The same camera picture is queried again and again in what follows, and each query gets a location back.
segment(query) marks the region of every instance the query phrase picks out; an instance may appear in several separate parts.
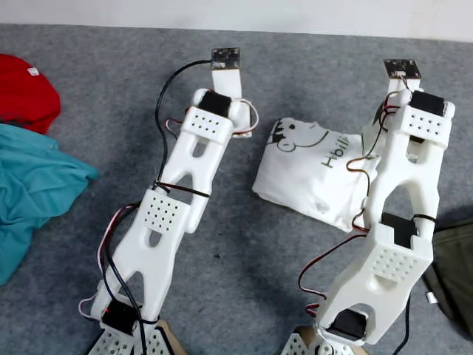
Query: blue fabric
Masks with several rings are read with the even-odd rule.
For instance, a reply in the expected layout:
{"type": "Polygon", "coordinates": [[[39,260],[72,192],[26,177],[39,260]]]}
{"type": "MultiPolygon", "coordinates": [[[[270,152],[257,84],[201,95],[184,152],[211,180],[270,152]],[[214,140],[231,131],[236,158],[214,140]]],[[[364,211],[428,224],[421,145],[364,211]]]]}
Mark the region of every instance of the blue fabric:
{"type": "Polygon", "coordinates": [[[52,138],[0,124],[0,285],[23,260],[33,231],[67,212],[97,177],[52,138]]]}

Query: white plastic part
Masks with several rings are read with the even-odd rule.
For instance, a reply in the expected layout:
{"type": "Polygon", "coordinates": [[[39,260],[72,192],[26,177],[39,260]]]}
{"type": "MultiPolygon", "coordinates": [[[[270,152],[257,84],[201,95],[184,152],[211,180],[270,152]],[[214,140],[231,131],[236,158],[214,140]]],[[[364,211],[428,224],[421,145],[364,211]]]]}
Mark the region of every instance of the white plastic part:
{"type": "Polygon", "coordinates": [[[414,214],[437,216],[438,176],[454,113],[455,106],[449,102],[443,117],[404,105],[390,118],[378,176],[364,213],[370,232],[362,252],[337,276],[317,314],[316,328],[324,339],[348,345],[375,344],[403,311],[413,285],[432,262],[432,220],[415,218],[419,235],[412,235],[411,247],[404,248],[395,244],[394,229],[380,219],[386,199],[397,186],[409,191],[414,214]],[[424,139],[417,143],[415,160],[409,157],[411,135],[424,139]],[[327,331],[347,308],[367,309],[366,332],[360,340],[327,331]]]}
{"type": "MultiPolygon", "coordinates": [[[[242,85],[238,69],[212,70],[212,79],[214,81],[215,92],[230,96],[235,99],[235,101],[242,98],[242,85]]],[[[232,115],[235,132],[245,131],[251,126],[250,107],[248,107],[248,105],[233,107],[232,115]]],[[[245,133],[244,135],[234,135],[234,137],[249,138],[251,137],[251,132],[245,133]]]]}
{"type": "MultiPolygon", "coordinates": [[[[438,177],[447,148],[455,106],[447,102],[443,117],[404,106],[389,122],[386,146],[378,164],[378,176],[372,183],[364,213],[367,226],[381,219],[384,203],[397,186],[405,186],[409,192],[414,214],[435,218],[438,210],[438,177]],[[417,160],[408,159],[414,143],[411,135],[425,141],[416,146],[417,160]]],[[[420,236],[432,240],[435,224],[419,218],[416,221],[420,236]]]]}
{"type": "MultiPolygon", "coordinates": [[[[120,337],[111,331],[105,330],[87,355],[129,355],[134,348],[133,345],[134,342],[130,342],[128,338],[120,337]]],[[[162,328],[155,328],[146,341],[147,353],[151,355],[172,355],[173,352],[169,346],[163,336],[162,328]]],[[[142,353],[141,343],[137,342],[134,354],[142,353]]]]}
{"type": "Polygon", "coordinates": [[[309,355],[309,349],[299,333],[292,333],[282,349],[281,355],[309,355]]]}
{"type": "MultiPolygon", "coordinates": [[[[190,175],[192,189],[210,195],[212,180],[233,128],[229,119],[191,107],[161,181],[176,184],[185,175],[190,175]],[[198,141],[205,143],[206,147],[196,158],[193,151],[198,141]]],[[[208,198],[193,195],[192,202],[186,204],[167,197],[162,189],[147,190],[132,226],[115,249],[113,259],[125,281],[135,272],[143,275],[141,316],[145,320],[157,319],[171,285],[174,258],[180,241],[185,232],[195,231],[207,202],[208,198]],[[150,243],[153,231],[161,234],[156,246],[150,243]]],[[[120,284],[110,268],[106,271],[106,278],[116,295],[120,284]]],[[[101,281],[91,315],[100,320],[110,300],[101,281]]],[[[145,325],[147,339],[153,329],[153,325],[145,325]]],[[[136,339],[140,337],[137,327],[134,336],[136,339]]]]}
{"type": "Polygon", "coordinates": [[[427,301],[429,301],[431,305],[436,305],[438,303],[437,297],[434,295],[433,292],[427,292],[426,297],[427,301]]]}
{"type": "Polygon", "coordinates": [[[433,259],[429,240],[412,236],[412,249],[394,244],[394,229],[372,226],[357,258],[334,280],[327,300],[317,311],[316,324],[325,339],[361,346],[375,344],[403,311],[413,285],[433,259]],[[327,331],[347,308],[369,311],[365,339],[349,341],[327,331]]]}
{"type": "MultiPolygon", "coordinates": [[[[233,132],[232,121],[196,107],[187,111],[171,157],[161,179],[165,183],[178,183],[184,176],[192,177],[192,188],[211,194],[211,182],[233,132]],[[195,158],[192,154],[197,142],[206,144],[205,151],[195,158]]],[[[186,231],[194,233],[208,198],[193,195],[186,231]]]]}
{"type": "MultiPolygon", "coordinates": [[[[198,107],[204,95],[210,91],[209,89],[198,89],[192,98],[192,105],[198,107]]],[[[241,101],[241,98],[233,99],[228,108],[228,118],[234,122],[234,132],[244,131],[249,128],[249,121],[246,122],[245,114],[248,105],[241,101]]]]}
{"type": "Polygon", "coordinates": [[[292,333],[289,336],[281,355],[355,355],[353,350],[340,343],[331,343],[322,340],[321,342],[313,343],[310,348],[307,348],[304,340],[299,333],[292,333]]]}

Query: white t-shirt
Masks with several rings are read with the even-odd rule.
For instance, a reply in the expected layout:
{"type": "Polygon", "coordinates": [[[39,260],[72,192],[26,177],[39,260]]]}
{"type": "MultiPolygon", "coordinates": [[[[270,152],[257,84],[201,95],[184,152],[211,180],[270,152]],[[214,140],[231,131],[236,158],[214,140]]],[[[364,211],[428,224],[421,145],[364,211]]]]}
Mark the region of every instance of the white t-shirt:
{"type": "MultiPolygon", "coordinates": [[[[261,198],[287,206],[343,231],[361,211],[367,177],[346,164],[362,156],[360,135],[345,135],[308,123],[278,120],[268,139],[253,185],[261,198]]],[[[350,164],[375,177],[379,158],[350,164]]],[[[357,224],[363,226],[360,218],[357,224]]]]}

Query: floor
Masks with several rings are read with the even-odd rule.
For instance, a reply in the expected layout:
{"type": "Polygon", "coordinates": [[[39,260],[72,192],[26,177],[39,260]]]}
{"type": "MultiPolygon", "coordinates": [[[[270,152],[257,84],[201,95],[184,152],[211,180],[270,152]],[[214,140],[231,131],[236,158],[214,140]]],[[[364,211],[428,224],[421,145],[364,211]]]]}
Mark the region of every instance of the floor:
{"type": "MultiPolygon", "coordinates": [[[[178,67],[208,58],[212,47],[242,48],[244,96],[262,122],[250,140],[235,140],[214,180],[200,227],[184,237],[162,318],[190,354],[277,354],[297,325],[310,324],[296,287],[302,266],[344,233],[260,200],[251,186],[277,118],[317,120],[356,133],[387,88],[383,58],[414,58],[423,87],[457,107],[439,192],[441,223],[473,215],[473,44],[331,35],[204,30],[0,26],[0,50],[34,64],[62,98],[49,135],[101,177],[71,211],[35,233],[30,251],[0,288],[0,354],[82,354],[99,333],[77,312],[100,279],[95,250],[114,211],[141,199],[162,153],[154,103],[178,67]]],[[[164,115],[181,118],[192,93],[211,86],[208,68],[176,80],[164,115]]],[[[389,200],[405,212],[406,195],[389,200]]],[[[359,251],[353,242],[307,275],[326,289],[359,251]]],[[[419,282],[412,292],[405,354],[473,354],[419,282]]],[[[404,320],[369,351],[391,354],[404,320]]]]}

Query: wire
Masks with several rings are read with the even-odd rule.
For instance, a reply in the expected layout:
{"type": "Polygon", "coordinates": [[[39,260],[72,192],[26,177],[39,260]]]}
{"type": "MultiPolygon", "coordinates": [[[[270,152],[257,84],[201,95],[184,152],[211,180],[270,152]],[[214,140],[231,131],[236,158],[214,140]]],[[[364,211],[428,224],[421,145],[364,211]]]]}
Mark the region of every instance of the wire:
{"type": "MultiPolygon", "coordinates": [[[[384,122],[386,121],[386,119],[388,118],[389,115],[393,115],[397,112],[397,109],[399,109],[399,106],[396,106],[396,105],[388,105],[388,102],[389,102],[389,98],[391,97],[391,95],[394,95],[396,93],[398,93],[399,91],[393,91],[393,92],[390,92],[386,98],[384,99],[383,103],[382,103],[382,110],[381,110],[381,113],[378,117],[378,120],[375,118],[375,122],[378,121],[379,122],[379,130],[378,130],[378,134],[376,135],[376,139],[375,141],[373,142],[370,150],[368,151],[367,154],[363,155],[362,157],[359,157],[359,158],[355,158],[355,159],[352,159],[352,160],[349,160],[347,161],[347,164],[346,164],[346,168],[349,172],[360,172],[362,174],[364,174],[366,177],[367,177],[367,196],[370,195],[370,187],[371,187],[371,179],[370,179],[370,175],[368,174],[368,172],[364,169],[354,169],[354,168],[350,168],[350,165],[352,163],[355,163],[356,161],[362,161],[362,160],[365,160],[365,159],[369,159],[370,158],[370,155],[371,153],[373,152],[373,150],[375,149],[376,147],[376,144],[378,144],[378,141],[379,141],[379,138],[381,137],[381,132],[383,132],[383,130],[387,131],[387,129],[384,127],[384,122]]],[[[356,219],[359,218],[360,216],[362,216],[362,214],[364,213],[364,208],[361,209],[361,211],[356,214],[353,219],[352,219],[352,228],[358,230],[358,231],[362,231],[364,233],[367,233],[370,231],[370,229],[368,228],[365,228],[365,227],[361,227],[359,225],[357,225],[355,223],[356,219]]]]}
{"type": "Polygon", "coordinates": [[[92,301],[95,296],[97,296],[97,292],[94,293],[94,295],[92,297],[89,297],[89,298],[84,298],[83,300],[81,300],[77,306],[78,310],[79,310],[79,313],[81,314],[82,317],[88,319],[88,320],[95,320],[94,317],[92,317],[90,314],[85,314],[83,311],[82,311],[82,305],[85,303],[85,302],[90,302],[92,301]]]}
{"type": "MultiPolygon", "coordinates": [[[[338,248],[340,248],[341,246],[344,246],[345,244],[347,244],[348,242],[356,239],[356,238],[359,238],[359,237],[366,237],[365,234],[355,234],[355,235],[352,235],[350,237],[348,237],[347,239],[343,240],[342,242],[340,242],[339,244],[333,246],[332,248],[330,248],[329,250],[327,250],[326,252],[320,254],[318,257],[315,257],[313,258],[302,270],[301,272],[299,273],[299,277],[297,278],[297,286],[303,291],[303,292],[307,292],[309,294],[316,294],[317,296],[320,296],[320,297],[323,297],[324,300],[327,299],[327,296],[325,295],[325,293],[323,292],[320,292],[320,291],[316,291],[316,290],[313,290],[311,288],[306,288],[302,285],[301,283],[301,280],[302,280],[302,277],[304,276],[304,274],[307,272],[307,270],[309,270],[312,266],[314,266],[316,263],[318,263],[320,260],[324,259],[327,255],[329,254],[332,254],[335,250],[337,250],[338,248]]],[[[315,311],[312,311],[312,308],[318,308],[319,304],[318,303],[311,303],[309,304],[308,306],[306,306],[306,312],[310,315],[313,315],[315,316],[316,315],[316,312],[315,311]]]]}
{"type": "Polygon", "coordinates": [[[245,133],[252,132],[256,128],[256,126],[258,126],[258,124],[259,124],[259,114],[258,114],[258,110],[256,109],[256,107],[250,101],[248,101],[244,98],[240,98],[239,101],[247,104],[250,107],[251,111],[253,111],[253,113],[254,113],[255,119],[254,119],[253,124],[250,126],[250,128],[246,129],[245,131],[235,132],[234,135],[244,135],[245,133]]]}
{"type": "Polygon", "coordinates": [[[199,195],[199,196],[202,196],[202,197],[206,197],[206,198],[209,198],[210,195],[209,194],[206,194],[205,192],[201,192],[201,191],[198,191],[198,190],[194,190],[194,189],[190,189],[188,187],[185,187],[185,186],[180,186],[180,185],[174,185],[172,183],[163,183],[161,181],[157,181],[156,182],[156,186],[159,186],[159,187],[169,187],[171,189],[176,189],[176,190],[181,190],[181,191],[185,191],[185,192],[190,192],[194,195],[199,195]]]}
{"type": "Polygon", "coordinates": [[[410,332],[410,325],[409,325],[409,313],[410,313],[410,306],[411,306],[411,295],[407,299],[406,303],[406,310],[405,310],[405,323],[406,323],[406,333],[404,334],[404,339],[402,340],[401,344],[394,350],[392,355],[398,355],[402,348],[406,346],[407,342],[409,341],[409,332],[410,332]]]}
{"type": "Polygon", "coordinates": [[[313,311],[313,309],[314,308],[317,309],[318,307],[320,307],[320,303],[310,303],[310,304],[305,306],[305,311],[310,316],[315,318],[315,317],[317,317],[317,312],[313,311]]]}
{"type": "Polygon", "coordinates": [[[434,218],[427,214],[416,213],[412,216],[411,220],[414,220],[415,218],[423,218],[424,220],[431,220],[433,223],[437,223],[437,218],[434,218]]]}
{"type": "Polygon", "coordinates": [[[134,206],[137,205],[137,204],[139,205],[139,203],[130,203],[130,204],[125,205],[122,208],[118,209],[115,212],[115,214],[113,215],[112,219],[110,220],[109,225],[106,227],[106,230],[105,230],[105,232],[103,233],[103,236],[102,236],[102,241],[101,241],[101,243],[100,243],[100,245],[98,246],[98,249],[97,249],[97,264],[98,264],[98,268],[101,270],[101,272],[103,271],[103,257],[102,257],[103,247],[105,246],[105,243],[106,243],[107,239],[110,236],[110,230],[114,227],[114,225],[117,222],[118,217],[120,216],[120,214],[125,209],[133,209],[134,206]]]}
{"type": "Polygon", "coordinates": [[[204,61],[193,61],[189,64],[186,64],[184,67],[179,68],[176,70],[167,80],[167,82],[164,84],[163,88],[161,89],[160,95],[157,99],[156,102],[156,109],[154,110],[154,120],[156,121],[156,126],[158,130],[160,131],[161,138],[163,139],[163,159],[161,160],[161,165],[160,165],[160,171],[157,175],[156,181],[161,180],[161,177],[163,176],[163,171],[164,171],[164,166],[166,165],[166,162],[168,160],[168,141],[166,139],[166,134],[164,133],[164,130],[160,124],[160,109],[161,106],[163,105],[163,100],[164,100],[164,94],[166,93],[166,90],[168,89],[169,85],[171,82],[184,70],[194,67],[196,65],[201,65],[201,64],[209,64],[212,61],[210,60],[204,60],[204,61]]]}
{"type": "MultiPolygon", "coordinates": [[[[115,232],[115,229],[120,225],[121,222],[125,220],[126,217],[128,217],[136,208],[138,208],[140,203],[130,203],[129,205],[126,205],[122,207],[118,212],[118,214],[115,214],[114,218],[111,221],[110,228],[108,235],[106,236],[105,242],[104,242],[104,249],[105,249],[105,257],[107,260],[107,263],[109,264],[110,268],[112,269],[115,277],[117,277],[118,282],[120,283],[122,289],[125,291],[126,296],[129,298],[130,303],[132,304],[132,307],[135,309],[136,315],[137,315],[137,321],[138,325],[140,326],[140,338],[141,338],[141,347],[143,349],[143,355],[146,355],[146,338],[145,338],[145,332],[144,332],[144,325],[143,324],[156,324],[157,320],[155,321],[148,321],[144,320],[141,318],[141,311],[140,307],[138,306],[136,299],[134,298],[131,290],[129,289],[128,285],[126,282],[123,280],[123,278],[120,275],[120,272],[117,269],[117,266],[115,265],[115,262],[113,261],[112,255],[110,253],[110,240],[112,239],[112,236],[115,232]]],[[[116,299],[115,296],[113,295],[112,291],[110,290],[110,287],[108,285],[108,282],[106,281],[106,274],[104,268],[102,268],[102,273],[103,273],[103,281],[105,282],[106,289],[110,293],[110,296],[112,299],[116,299]]]]}
{"type": "Polygon", "coordinates": [[[169,126],[169,122],[175,122],[176,124],[183,124],[182,121],[174,120],[173,118],[168,118],[164,121],[164,126],[166,127],[166,130],[171,133],[171,135],[174,137],[174,139],[177,141],[177,135],[172,131],[171,127],[169,126]]]}

